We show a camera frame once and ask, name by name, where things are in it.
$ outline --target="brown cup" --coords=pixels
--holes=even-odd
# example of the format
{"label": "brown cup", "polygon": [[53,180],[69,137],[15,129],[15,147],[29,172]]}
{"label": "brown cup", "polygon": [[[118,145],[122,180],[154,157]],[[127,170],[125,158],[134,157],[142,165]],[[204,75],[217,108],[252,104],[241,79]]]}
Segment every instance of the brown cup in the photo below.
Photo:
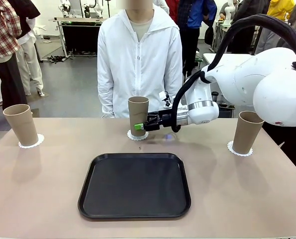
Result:
{"label": "brown cup", "polygon": [[130,129],[133,136],[144,136],[145,130],[135,130],[134,125],[145,123],[148,117],[149,99],[135,96],[128,99]]}
{"label": "brown cup", "polygon": [[239,113],[233,150],[240,154],[249,153],[263,123],[264,121],[255,112],[243,111]]}
{"label": "brown cup", "polygon": [[3,114],[23,146],[38,142],[38,136],[29,105],[14,105],[6,108]]}

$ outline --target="yellow jacket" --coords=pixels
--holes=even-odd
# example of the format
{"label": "yellow jacket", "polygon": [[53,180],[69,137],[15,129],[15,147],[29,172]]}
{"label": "yellow jacket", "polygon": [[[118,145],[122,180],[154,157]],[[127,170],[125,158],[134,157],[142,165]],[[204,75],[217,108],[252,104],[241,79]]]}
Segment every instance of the yellow jacket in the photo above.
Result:
{"label": "yellow jacket", "polygon": [[294,0],[271,0],[267,15],[274,16],[279,20],[285,21],[286,13],[289,13],[289,18],[294,5]]}

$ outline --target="white paper doily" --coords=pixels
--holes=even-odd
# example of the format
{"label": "white paper doily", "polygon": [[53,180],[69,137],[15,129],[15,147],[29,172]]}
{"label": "white paper doily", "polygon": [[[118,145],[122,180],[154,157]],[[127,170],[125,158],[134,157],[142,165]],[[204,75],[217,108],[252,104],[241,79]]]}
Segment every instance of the white paper doily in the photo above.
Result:
{"label": "white paper doily", "polygon": [[33,148],[40,145],[44,141],[44,135],[38,133],[37,136],[38,136],[38,142],[36,144],[33,144],[31,146],[23,146],[20,142],[18,142],[18,146],[21,148]]}
{"label": "white paper doily", "polygon": [[130,139],[135,140],[135,141],[139,141],[139,140],[143,140],[143,139],[147,138],[148,135],[149,135],[149,132],[146,132],[146,134],[143,135],[143,136],[133,136],[133,135],[131,134],[131,130],[129,130],[128,133],[127,133],[127,135],[128,135],[128,137],[129,137]]}
{"label": "white paper doily", "polygon": [[232,153],[234,153],[234,154],[236,154],[238,156],[242,156],[242,157],[247,157],[247,156],[249,156],[249,155],[251,155],[253,153],[253,149],[252,148],[249,150],[249,152],[247,154],[240,154],[240,153],[235,152],[233,150],[233,141],[229,142],[227,144],[227,147],[228,147],[229,151],[231,151]]}

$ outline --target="tray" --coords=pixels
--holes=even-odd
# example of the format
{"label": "tray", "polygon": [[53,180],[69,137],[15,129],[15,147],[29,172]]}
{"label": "tray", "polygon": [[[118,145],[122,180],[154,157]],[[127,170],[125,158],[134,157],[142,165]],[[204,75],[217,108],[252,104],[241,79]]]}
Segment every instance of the tray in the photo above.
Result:
{"label": "tray", "polygon": [[90,219],[176,218],[191,206],[183,162],[171,153],[112,153],[90,164],[78,201]]}

